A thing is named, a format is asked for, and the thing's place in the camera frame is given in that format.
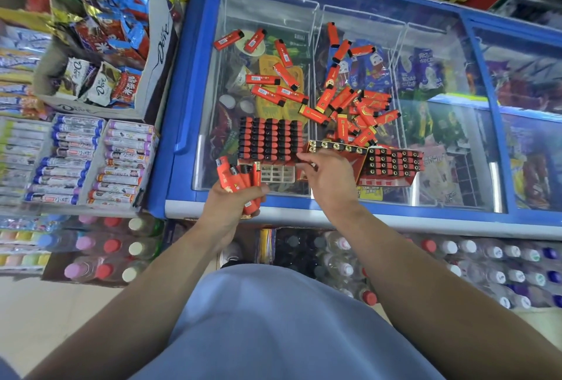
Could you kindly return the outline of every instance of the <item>chest freezer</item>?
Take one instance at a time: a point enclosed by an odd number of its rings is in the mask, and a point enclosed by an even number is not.
[[[270,72],[279,59],[274,42],[282,39],[291,74],[314,108],[332,63],[328,22],[342,40],[376,48],[362,62],[341,62],[336,82],[392,96],[389,108],[402,117],[376,129],[379,143],[424,152],[425,169],[411,186],[358,188],[371,213],[403,231],[562,235],[556,220],[521,220],[512,211],[510,159],[498,145],[505,133],[470,12],[432,0],[190,0],[152,174],[153,215],[201,214],[217,180],[215,159],[236,163],[241,116],[298,120],[305,140],[326,137],[333,125],[309,121],[297,102],[279,107],[256,98],[243,77]],[[261,47],[245,52],[243,43],[260,28],[267,30]],[[214,49],[237,29],[245,40]],[[329,225],[306,182],[270,185],[256,221]]]

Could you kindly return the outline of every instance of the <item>red bottle cap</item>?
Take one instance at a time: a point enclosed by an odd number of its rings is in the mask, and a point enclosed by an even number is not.
[[[421,242],[421,248],[427,251],[428,253],[435,253],[437,249],[437,244],[433,240],[423,240]]]
[[[111,275],[113,271],[114,271],[113,265],[103,264],[98,266],[98,268],[95,270],[95,277],[99,279],[105,279],[109,275]]]
[[[119,226],[119,224],[121,223],[123,219],[121,219],[120,217],[106,217],[103,220],[103,224],[105,226],[107,226],[108,228],[115,228],[117,226]]]
[[[369,306],[376,305],[377,302],[376,294],[373,293],[372,291],[365,291],[361,297],[363,301],[367,303]]]
[[[106,253],[115,253],[122,246],[121,240],[107,240],[103,245],[103,250]]]

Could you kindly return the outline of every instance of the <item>shoe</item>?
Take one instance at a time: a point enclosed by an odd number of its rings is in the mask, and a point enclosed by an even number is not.
[[[219,264],[222,268],[228,262],[242,259],[242,249],[237,242],[231,242],[220,252]]]

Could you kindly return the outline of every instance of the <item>hand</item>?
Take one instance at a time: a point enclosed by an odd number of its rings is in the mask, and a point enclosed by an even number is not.
[[[226,192],[221,188],[220,183],[216,182],[209,191],[203,213],[197,220],[196,226],[203,229],[204,236],[218,240],[216,249],[221,250],[234,238],[244,204],[258,198],[264,202],[268,192],[267,185],[252,186],[234,193]],[[256,217],[259,213],[259,210],[256,211],[252,217]]]
[[[330,221],[343,209],[359,204],[357,185],[349,161],[328,149],[313,154],[298,152],[297,157],[304,161],[298,163],[297,167],[306,173],[314,199]]]

